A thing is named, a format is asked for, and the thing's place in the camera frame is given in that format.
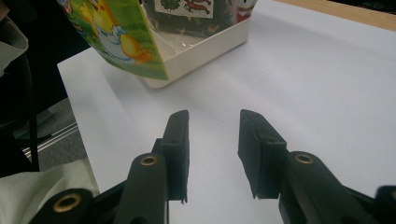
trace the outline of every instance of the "screw hole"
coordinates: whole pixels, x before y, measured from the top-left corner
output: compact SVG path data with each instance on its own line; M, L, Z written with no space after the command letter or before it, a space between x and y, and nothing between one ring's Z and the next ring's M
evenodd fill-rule
M153 156L147 156L140 160L140 164L142 165L153 165L155 163L157 163L157 158Z
M63 213L72 210L81 202L81 196L76 193L64 195L55 205L53 210L57 213Z
M312 157L305 155L305 154L296 155L295 160L297 160L300 163L305 163L305 164L310 164L310 163L314 162L314 159L312 159Z

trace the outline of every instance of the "gray floor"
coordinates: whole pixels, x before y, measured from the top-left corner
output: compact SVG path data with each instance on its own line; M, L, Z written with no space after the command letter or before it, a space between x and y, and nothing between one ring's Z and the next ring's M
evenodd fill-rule
M38 136L57 133L68 125L76 123L68 99L50 107L38 116ZM40 170L46 171L54 166L87 158L78 129L59 139L38 152Z

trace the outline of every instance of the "cartoon illustration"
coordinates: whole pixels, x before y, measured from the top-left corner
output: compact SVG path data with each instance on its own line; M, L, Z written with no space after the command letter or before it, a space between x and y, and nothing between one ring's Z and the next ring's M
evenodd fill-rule
M244 21L250 17L257 0L238 0L238 14L236 21Z
M72 23L72 25L76 29L76 31L80 35L85 36L85 33L82 30L81 26L79 25L78 21L72 16L72 14L73 14L72 1L71 0L57 0L57 3L59 6L62 7L62 9L64 10L64 14L66 14L67 18Z
M206 6L202 5L202 3L206 3L208 6L211 5L211 2L209 0L184 0L186 1L186 5L184 5L184 8L188 10L189 12L194 11L204 11L206 15L210 14L209 9L207 9Z
M70 16L73 13L72 2L71 0L56 0L59 6L62 7L64 13L67 16Z
M175 10L180 7L180 0L161 0L160 3L164 9Z
M110 56L122 62L135 64L152 60L149 51L141 49L139 43L117 23L106 0L91 0L88 5L83 2L79 11Z

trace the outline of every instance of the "white cloth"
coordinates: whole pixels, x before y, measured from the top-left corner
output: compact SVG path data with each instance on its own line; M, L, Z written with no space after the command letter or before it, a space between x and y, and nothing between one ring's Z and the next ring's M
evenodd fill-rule
M66 189L88 189L93 196L99 194L88 159L46 172L0 178L0 223L29 223L49 198Z
M28 39L12 20L4 18L0 25L0 77L10 62L28 48Z

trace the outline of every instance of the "white table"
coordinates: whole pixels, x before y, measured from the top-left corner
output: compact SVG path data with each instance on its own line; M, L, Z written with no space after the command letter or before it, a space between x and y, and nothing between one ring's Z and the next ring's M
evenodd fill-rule
M243 108L346 186L374 196L396 184L394 32L261 0L246 44L163 89L93 49L59 68L101 191L151 151L172 113L190 111L189 203L171 203L171 223L282 223L276 200L252 199L237 157Z

